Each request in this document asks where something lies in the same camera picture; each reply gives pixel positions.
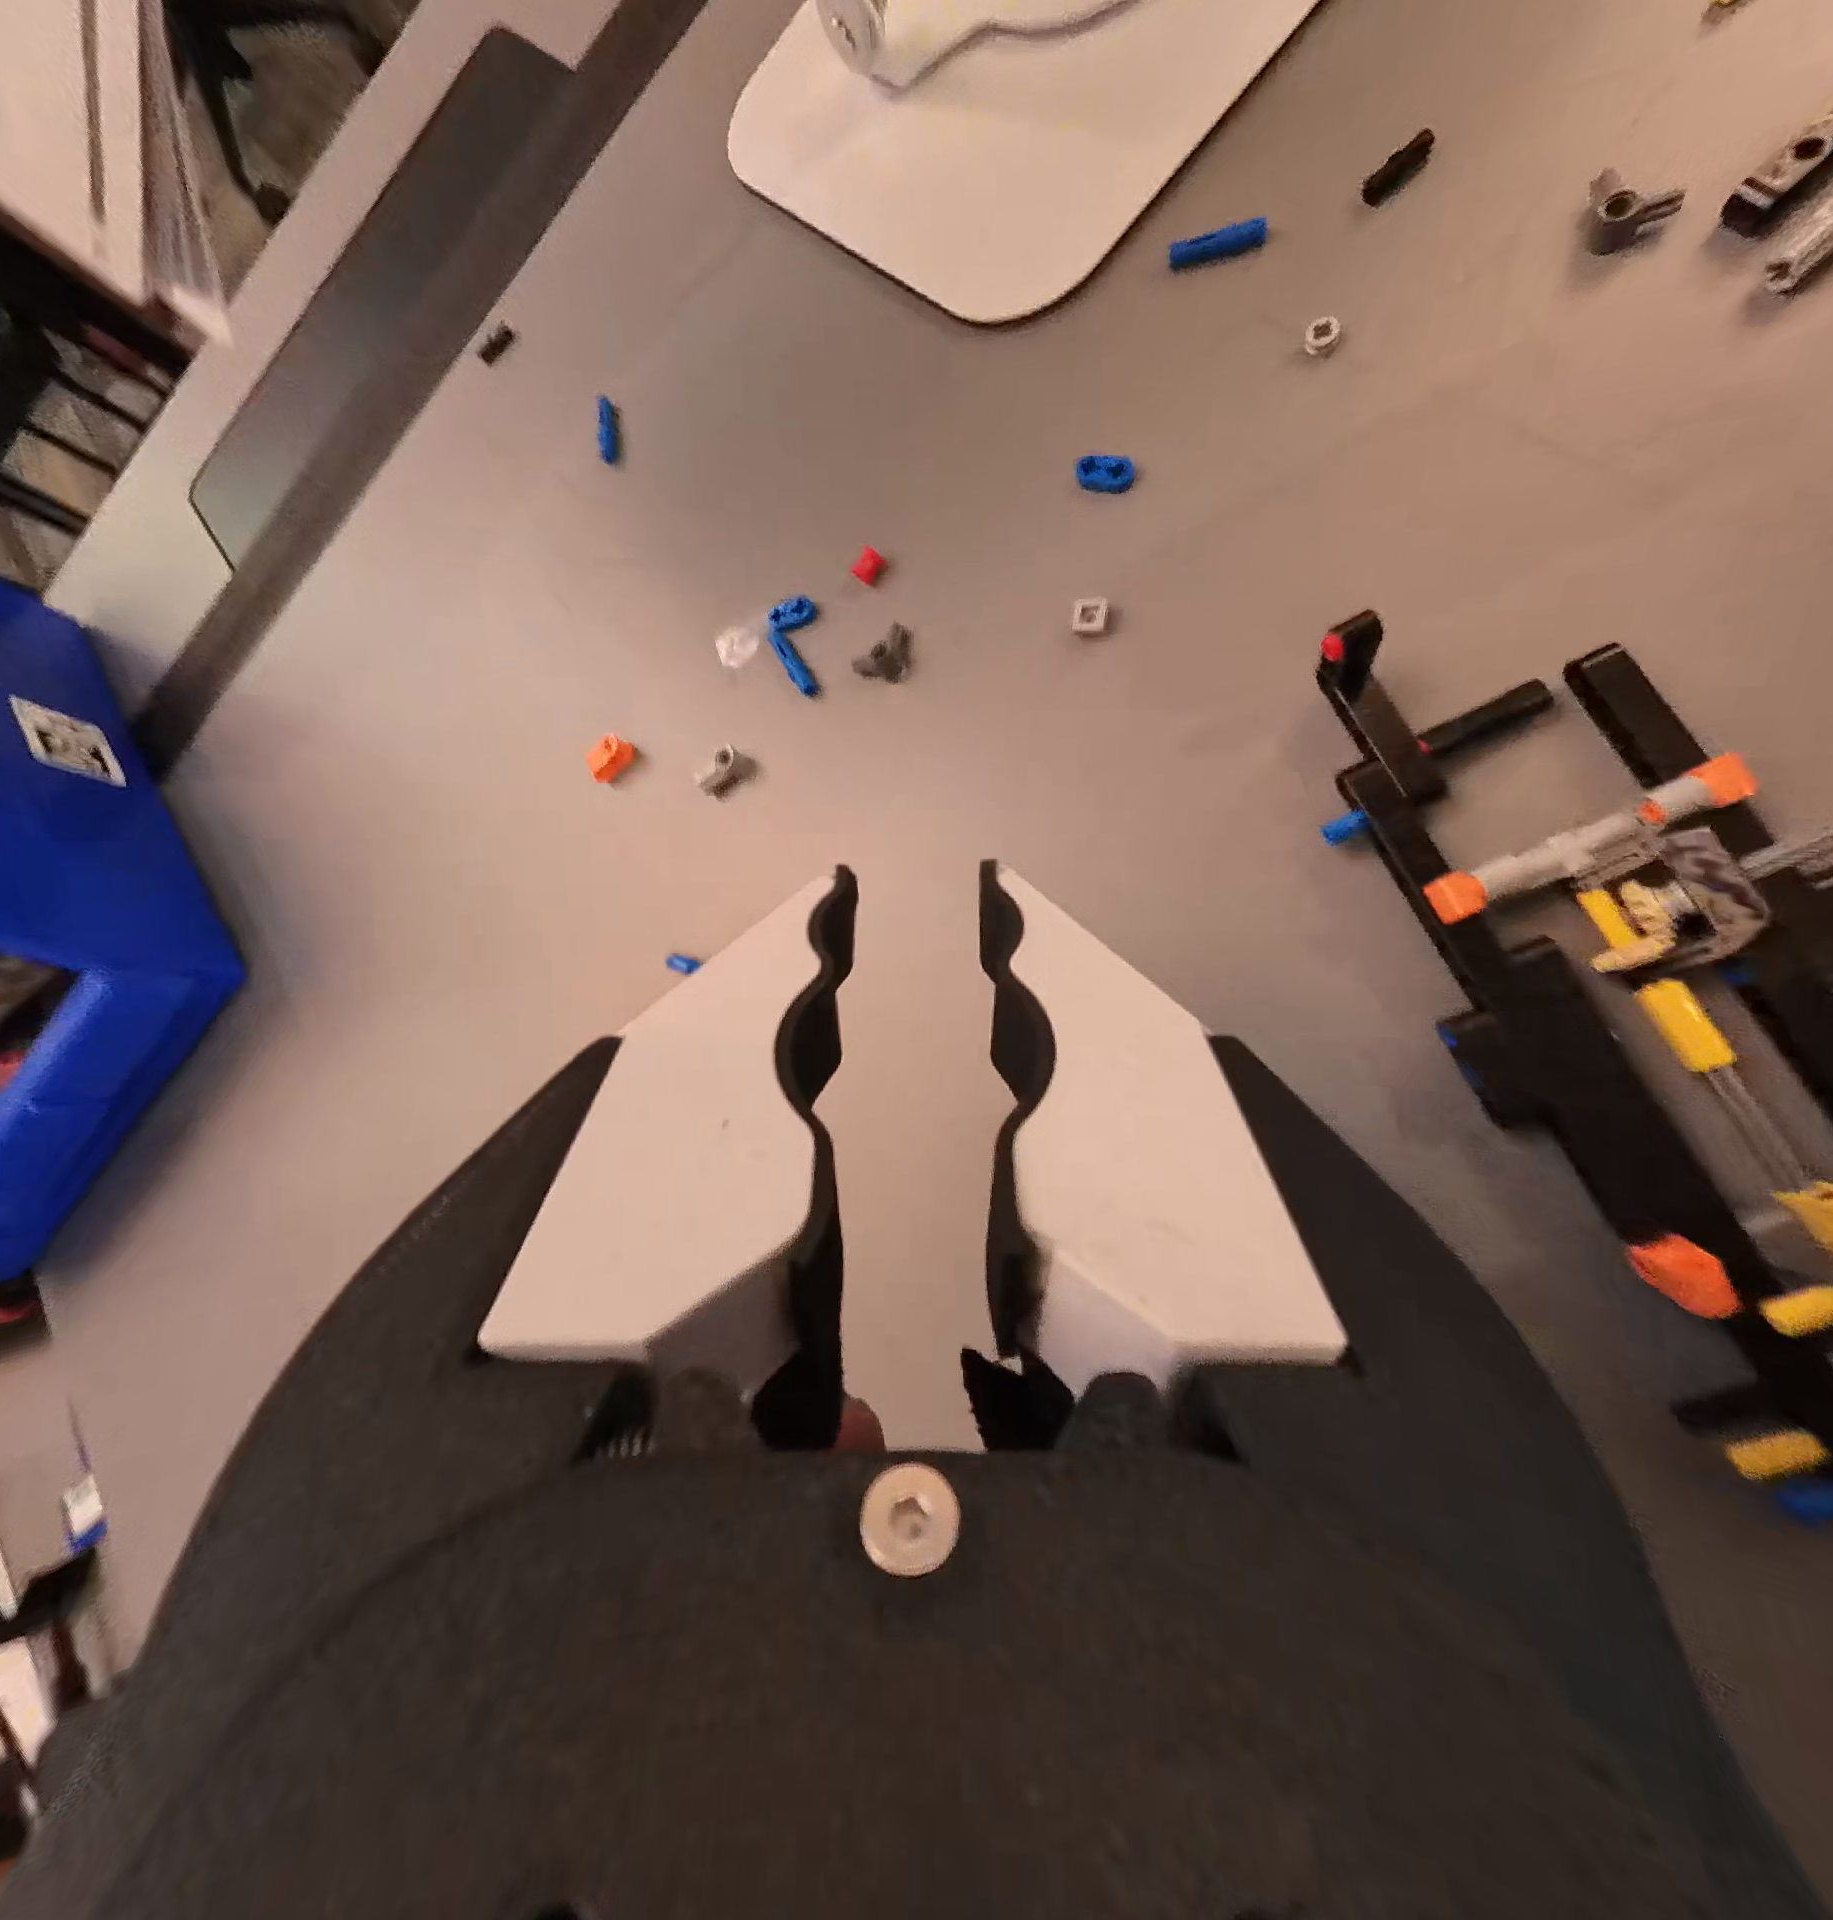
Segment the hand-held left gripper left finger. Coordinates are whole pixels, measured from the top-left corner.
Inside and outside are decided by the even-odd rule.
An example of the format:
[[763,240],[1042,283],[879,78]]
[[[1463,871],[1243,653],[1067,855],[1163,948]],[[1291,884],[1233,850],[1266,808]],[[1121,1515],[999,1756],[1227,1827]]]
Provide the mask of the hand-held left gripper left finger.
[[767,1444],[833,1444],[845,1246],[818,1100],[841,1062],[837,866],[600,1044],[602,1075],[479,1331],[488,1355],[701,1370]]

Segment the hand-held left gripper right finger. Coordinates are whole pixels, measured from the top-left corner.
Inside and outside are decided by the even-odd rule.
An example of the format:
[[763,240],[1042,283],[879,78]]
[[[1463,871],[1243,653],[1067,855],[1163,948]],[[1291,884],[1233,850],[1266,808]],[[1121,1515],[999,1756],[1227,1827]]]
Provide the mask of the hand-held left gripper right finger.
[[1055,1444],[1101,1379],[1172,1400],[1231,1364],[1331,1366],[1347,1332],[1220,1036],[1014,867],[977,874],[995,1139],[965,1349],[984,1444]]

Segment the black toy car chassis assembly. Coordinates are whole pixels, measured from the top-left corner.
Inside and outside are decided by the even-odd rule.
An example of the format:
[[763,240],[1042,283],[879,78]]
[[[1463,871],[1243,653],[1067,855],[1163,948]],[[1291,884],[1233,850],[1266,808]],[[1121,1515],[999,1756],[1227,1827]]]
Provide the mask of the black toy car chassis assembly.
[[1326,839],[1364,839],[1464,994],[1438,1036],[1505,1130],[1552,1139],[1676,1309],[1748,1378],[1673,1407],[1792,1516],[1833,1518],[1833,829],[1775,831],[1636,658],[1563,669],[1627,804],[1457,867],[1431,810],[1472,754],[1554,707],[1542,678],[1419,728],[1379,677],[1385,623],[1330,625],[1315,684],[1356,744]]

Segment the black lego beam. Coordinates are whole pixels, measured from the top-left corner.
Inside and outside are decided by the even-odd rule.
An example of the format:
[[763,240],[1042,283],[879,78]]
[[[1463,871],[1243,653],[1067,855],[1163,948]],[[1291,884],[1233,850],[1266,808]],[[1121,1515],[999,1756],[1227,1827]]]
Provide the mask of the black lego beam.
[[1833,179],[1833,104],[1794,129],[1723,196],[1720,227],[1763,236]]

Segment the blue parts bin with tag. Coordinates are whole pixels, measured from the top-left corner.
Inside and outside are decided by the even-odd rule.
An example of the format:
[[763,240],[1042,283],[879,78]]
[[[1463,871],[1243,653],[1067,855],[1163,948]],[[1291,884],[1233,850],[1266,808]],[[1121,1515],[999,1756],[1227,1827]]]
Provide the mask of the blue parts bin with tag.
[[0,580],[0,1287],[244,980],[92,635]]

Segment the white stand base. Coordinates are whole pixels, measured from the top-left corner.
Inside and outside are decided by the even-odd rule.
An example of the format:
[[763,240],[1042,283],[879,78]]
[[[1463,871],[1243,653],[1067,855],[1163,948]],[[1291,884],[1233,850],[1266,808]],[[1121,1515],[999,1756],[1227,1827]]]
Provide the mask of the white stand base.
[[1082,285],[1315,1],[805,1],[736,178],[965,323]]

